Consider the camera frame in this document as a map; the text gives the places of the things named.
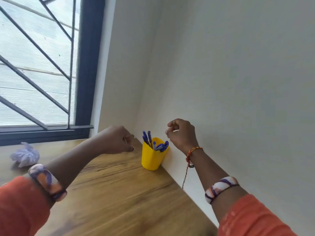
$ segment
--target black window frame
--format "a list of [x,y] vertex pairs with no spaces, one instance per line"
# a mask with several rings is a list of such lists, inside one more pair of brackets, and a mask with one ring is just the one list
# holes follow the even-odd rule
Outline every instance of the black window frame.
[[80,126],[91,122],[104,8],[105,0],[81,0],[75,126],[50,127],[50,131],[38,126],[0,127],[0,146],[89,138],[92,126]]

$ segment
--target white wall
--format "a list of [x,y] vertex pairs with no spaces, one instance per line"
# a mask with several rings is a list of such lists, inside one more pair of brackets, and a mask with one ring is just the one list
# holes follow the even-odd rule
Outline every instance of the white wall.
[[163,0],[106,0],[92,134],[133,130],[162,9]]
[[[315,0],[165,0],[135,135],[191,121],[204,150],[299,235],[315,232]],[[181,185],[185,156],[163,167]],[[194,169],[184,190],[218,225]]]

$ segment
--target crumpled paper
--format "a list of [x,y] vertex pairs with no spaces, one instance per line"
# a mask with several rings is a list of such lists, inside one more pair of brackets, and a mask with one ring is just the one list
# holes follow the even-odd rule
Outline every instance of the crumpled paper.
[[16,150],[10,155],[10,158],[14,161],[19,162],[19,167],[31,166],[38,162],[39,152],[35,150],[28,143],[21,143],[24,145],[24,149]]

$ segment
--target wood grain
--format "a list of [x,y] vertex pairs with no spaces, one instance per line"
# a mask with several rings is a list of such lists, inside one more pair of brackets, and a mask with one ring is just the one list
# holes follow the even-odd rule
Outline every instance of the wood grain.
[[[80,141],[37,143],[41,163]],[[135,151],[101,155],[91,161],[54,205],[36,236],[60,235],[216,235],[217,228],[160,167],[141,166],[141,143]],[[17,169],[9,155],[20,146],[0,148],[0,182],[27,169]]]

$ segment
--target pen holder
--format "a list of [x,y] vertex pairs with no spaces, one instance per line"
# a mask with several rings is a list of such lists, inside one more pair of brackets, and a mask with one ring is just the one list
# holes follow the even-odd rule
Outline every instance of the pen holder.
[[[160,143],[164,144],[159,138],[152,138],[152,141],[155,141],[157,145]],[[168,150],[169,147],[163,152],[153,151],[153,149],[144,142],[142,145],[142,166],[147,170],[156,170],[160,166]]]

